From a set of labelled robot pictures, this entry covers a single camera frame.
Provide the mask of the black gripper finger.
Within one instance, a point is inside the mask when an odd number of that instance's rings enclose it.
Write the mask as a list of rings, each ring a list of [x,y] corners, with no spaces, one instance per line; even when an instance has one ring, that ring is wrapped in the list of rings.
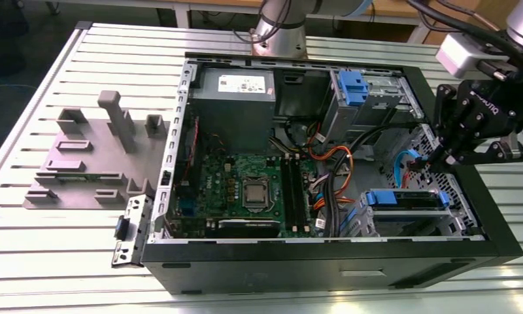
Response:
[[[485,152],[466,151],[449,155],[445,159],[450,166],[518,162],[523,162],[523,145],[518,140],[494,141]]]
[[[454,152],[457,145],[453,121],[457,109],[457,89],[449,84],[441,84],[436,94],[432,127],[438,139],[438,146],[432,153],[432,171],[448,171],[446,159]]]

